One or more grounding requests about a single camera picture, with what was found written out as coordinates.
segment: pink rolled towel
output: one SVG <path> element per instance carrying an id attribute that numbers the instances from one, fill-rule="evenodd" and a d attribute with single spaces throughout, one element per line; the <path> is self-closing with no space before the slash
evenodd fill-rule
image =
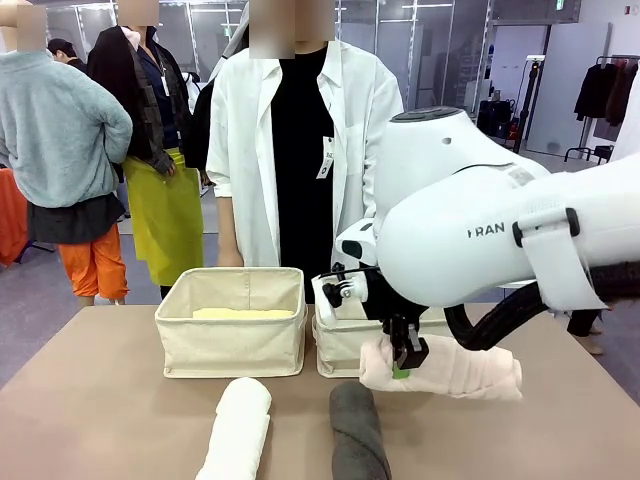
<path id="1" fill-rule="evenodd" d="M 424 335 L 429 356 L 409 377 L 393 378 L 393 356 L 386 335 L 360 351 L 360 382 L 385 392 L 432 392 L 454 398 L 521 400 L 522 369 L 509 350 L 471 352 L 454 338 Z"/>

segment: fabric storage bin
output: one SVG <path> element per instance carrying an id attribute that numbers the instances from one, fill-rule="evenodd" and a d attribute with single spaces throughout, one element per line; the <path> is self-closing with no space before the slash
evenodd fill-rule
<path id="1" fill-rule="evenodd" d="M 318 347 L 318 373 L 326 378 L 359 377 L 360 348 L 363 343 L 384 335 L 382 323 L 368 320 L 359 300 L 345 298 L 342 306 L 334 310 L 337 322 L 331 324 L 332 322 L 322 318 L 320 302 L 325 303 L 326 307 L 328 300 L 324 295 L 316 295 L 316 309 L 312 320 L 313 336 Z M 444 311 L 441 308 L 430 308 L 424 312 L 420 317 L 419 333 L 451 336 Z"/>
<path id="2" fill-rule="evenodd" d="M 288 318 L 194 319 L 201 308 L 289 310 Z M 293 268 L 184 272 L 156 311 L 170 378 L 296 375 L 304 360 L 304 282 Z"/>

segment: yellow-green skirt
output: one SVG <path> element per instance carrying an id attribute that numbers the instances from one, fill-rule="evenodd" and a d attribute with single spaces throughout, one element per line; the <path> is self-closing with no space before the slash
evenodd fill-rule
<path id="1" fill-rule="evenodd" d="M 204 223 L 198 171 L 186 168 L 179 149 L 167 150 L 176 164 L 168 177 L 135 157 L 123 164 L 138 260 L 151 281 L 171 286 L 185 270 L 204 266 Z"/>

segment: clothing rack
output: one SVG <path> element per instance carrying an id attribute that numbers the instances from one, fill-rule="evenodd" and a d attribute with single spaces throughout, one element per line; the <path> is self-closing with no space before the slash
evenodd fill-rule
<path id="1" fill-rule="evenodd" d="M 597 58 L 595 64 L 596 65 L 602 64 L 604 66 L 604 63 L 603 63 L 604 60 L 635 60 L 640 63 L 640 55 L 600 55 Z M 586 153 L 587 161 L 589 161 L 592 155 L 595 155 L 597 153 L 595 150 L 592 150 L 591 148 L 582 146 L 585 141 L 586 134 L 587 134 L 587 117 L 585 117 L 585 119 L 582 121 L 582 134 L 580 135 L 580 146 L 575 148 L 570 148 L 569 150 L 567 150 L 564 156 L 565 163 L 569 160 L 569 154 L 571 152 Z"/>

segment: orange cloth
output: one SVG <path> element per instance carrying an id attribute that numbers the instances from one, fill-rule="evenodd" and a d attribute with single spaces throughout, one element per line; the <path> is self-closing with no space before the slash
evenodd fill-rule
<path id="1" fill-rule="evenodd" d="M 117 224 L 95 242 L 58 245 L 58 250 L 76 296 L 99 293 L 102 298 L 119 300 L 129 292 Z"/>
<path id="2" fill-rule="evenodd" d="M 11 265 L 27 246 L 27 200 L 8 168 L 0 170 L 0 264 Z"/>

